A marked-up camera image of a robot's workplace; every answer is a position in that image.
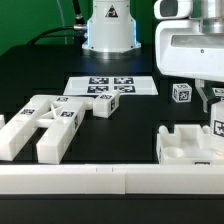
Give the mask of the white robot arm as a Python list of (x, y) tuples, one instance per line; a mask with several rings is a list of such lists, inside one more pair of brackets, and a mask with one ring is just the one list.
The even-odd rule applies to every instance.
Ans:
[[(130, 0), (93, 0), (83, 52), (118, 59), (141, 49)], [(224, 82), (224, 0), (157, 0), (155, 56), (164, 75), (188, 77), (201, 90), (206, 80)]]

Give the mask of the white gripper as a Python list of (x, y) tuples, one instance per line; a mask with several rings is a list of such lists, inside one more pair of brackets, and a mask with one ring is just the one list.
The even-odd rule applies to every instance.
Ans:
[(163, 21), (155, 32), (155, 54), (163, 75), (196, 79), (208, 113), (215, 99), (212, 81), (224, 82), (224, 34), (203, 34), (195, 20)]

